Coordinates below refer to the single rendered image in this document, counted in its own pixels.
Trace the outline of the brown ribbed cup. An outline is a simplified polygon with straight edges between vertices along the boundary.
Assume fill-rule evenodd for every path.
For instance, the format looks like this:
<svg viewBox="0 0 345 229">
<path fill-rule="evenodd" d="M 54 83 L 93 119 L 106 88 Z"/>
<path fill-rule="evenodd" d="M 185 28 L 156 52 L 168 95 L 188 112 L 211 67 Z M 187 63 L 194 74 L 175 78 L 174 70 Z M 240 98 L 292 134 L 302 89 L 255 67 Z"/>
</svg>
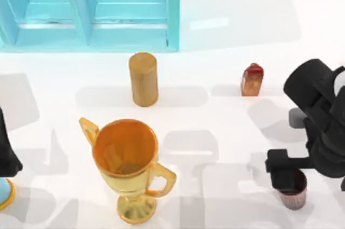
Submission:
<svg viewBox="0 0 345 229">
<path fill-rule="evenodd" d="M 286 208 L 299 210 L 306 203 L 307 178 L 301 170 L 295 169 L 292 171 L 290 182 L 288 187 L 278 189 L 279 197 Z"/>
</svg>

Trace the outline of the pale grey rounded box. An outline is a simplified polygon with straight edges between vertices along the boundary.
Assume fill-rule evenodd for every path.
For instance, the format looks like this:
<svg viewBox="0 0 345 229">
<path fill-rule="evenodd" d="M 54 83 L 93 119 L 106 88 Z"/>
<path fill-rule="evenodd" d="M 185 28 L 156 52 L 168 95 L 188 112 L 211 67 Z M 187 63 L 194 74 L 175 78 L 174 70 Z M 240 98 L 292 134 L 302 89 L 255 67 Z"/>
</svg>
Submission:
<svg viewBox="0 0 345 229">
<path fill-rule="evenodd" d="M 288 112 L 288 124 L 294 129 L 304 129 L 307 116 L 299 108 L 292 108 Z"/>
</svg>

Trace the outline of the small red brown bottle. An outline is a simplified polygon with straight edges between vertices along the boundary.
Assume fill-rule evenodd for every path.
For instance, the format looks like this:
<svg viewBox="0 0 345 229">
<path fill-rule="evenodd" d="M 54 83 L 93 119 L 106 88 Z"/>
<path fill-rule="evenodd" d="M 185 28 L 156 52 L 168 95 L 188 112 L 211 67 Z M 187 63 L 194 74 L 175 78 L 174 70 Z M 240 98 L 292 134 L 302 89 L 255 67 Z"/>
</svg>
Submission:
<svg viewBox="0 0 345 229">
<path fill-rule="evenodd" d="M 264 69 L 252 63 L 243 72 L 240 90 L 242 96 L 258 96 L 264 78 Z"/>
</svg>

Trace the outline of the gold trophy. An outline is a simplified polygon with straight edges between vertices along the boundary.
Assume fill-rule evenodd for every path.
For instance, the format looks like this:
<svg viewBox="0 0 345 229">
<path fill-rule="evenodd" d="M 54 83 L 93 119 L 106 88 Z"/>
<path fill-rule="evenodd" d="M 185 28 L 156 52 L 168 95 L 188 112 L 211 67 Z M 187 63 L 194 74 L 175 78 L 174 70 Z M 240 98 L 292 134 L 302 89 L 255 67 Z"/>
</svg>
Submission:
<svg viewBox="0 0 345 229">
<path fill-rule="evenodd" d="M 92 148 L 94 162 L 107 185 L 118 194 L 117 212 L 129 224 L 142 224 L 156 211 L 176 174 L 158 162 L 158 140 L 145 123 L 113 121 L 103 128 L 82 117 L 81 129 Z"/>
</svg>

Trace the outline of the wooden cylinder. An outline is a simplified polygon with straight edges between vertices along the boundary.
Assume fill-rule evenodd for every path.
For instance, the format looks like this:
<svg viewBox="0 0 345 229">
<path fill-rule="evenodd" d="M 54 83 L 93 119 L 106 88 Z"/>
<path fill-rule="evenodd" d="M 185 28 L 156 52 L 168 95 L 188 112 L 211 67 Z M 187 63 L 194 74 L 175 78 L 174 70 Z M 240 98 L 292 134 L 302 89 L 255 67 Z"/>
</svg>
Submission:
<svg viewBox="0 0 345 229">
<path fill-rule="evenodd" d="M 149 107 L 158 100 L 157 60 L 150 54 L 139 52 L 129 59 L 132 97 L 136 105 Z"/>
</svg>

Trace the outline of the light blue rack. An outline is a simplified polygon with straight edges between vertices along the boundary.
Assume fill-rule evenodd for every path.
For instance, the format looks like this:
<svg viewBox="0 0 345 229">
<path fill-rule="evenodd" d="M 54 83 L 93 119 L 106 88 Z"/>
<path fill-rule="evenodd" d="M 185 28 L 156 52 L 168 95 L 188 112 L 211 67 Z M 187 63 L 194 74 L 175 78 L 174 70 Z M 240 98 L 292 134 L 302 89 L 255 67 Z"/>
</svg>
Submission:
<svg viewBox="0 0 345 229">
<path fill-rule="evenodd" d="M 176 52 L 180 0 L 0 0 L 0 52 Z"/>
</svg>

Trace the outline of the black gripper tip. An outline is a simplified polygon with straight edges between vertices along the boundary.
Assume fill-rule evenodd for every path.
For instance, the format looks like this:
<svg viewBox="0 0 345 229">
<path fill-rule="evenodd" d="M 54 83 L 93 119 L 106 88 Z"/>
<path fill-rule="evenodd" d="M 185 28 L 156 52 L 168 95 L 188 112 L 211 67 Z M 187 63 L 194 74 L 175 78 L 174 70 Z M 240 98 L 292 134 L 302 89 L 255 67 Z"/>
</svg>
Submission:
<svg viewBox="0 0 345 229">
<path fill-rule="evenodd" d="M 3 111 L 0 107 L 0 177 L 14 177 L 22 169 L 23 165 L 9 141 Z"/>
</svg>

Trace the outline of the light blue orange-rimmed object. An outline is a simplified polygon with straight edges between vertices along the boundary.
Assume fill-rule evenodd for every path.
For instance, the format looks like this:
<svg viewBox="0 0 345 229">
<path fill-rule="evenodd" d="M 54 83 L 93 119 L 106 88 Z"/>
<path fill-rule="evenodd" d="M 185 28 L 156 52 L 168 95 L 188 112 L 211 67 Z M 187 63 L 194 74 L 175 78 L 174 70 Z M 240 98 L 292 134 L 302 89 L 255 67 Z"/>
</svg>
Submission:
<svg viewBox="0 0 345 229">
<path fill-rule="evenodd" d="M 16 189 L 13 182 L 7 178 L 0 178 L 0 210 L 10 205 L 15 197 Z"/>
</svg>

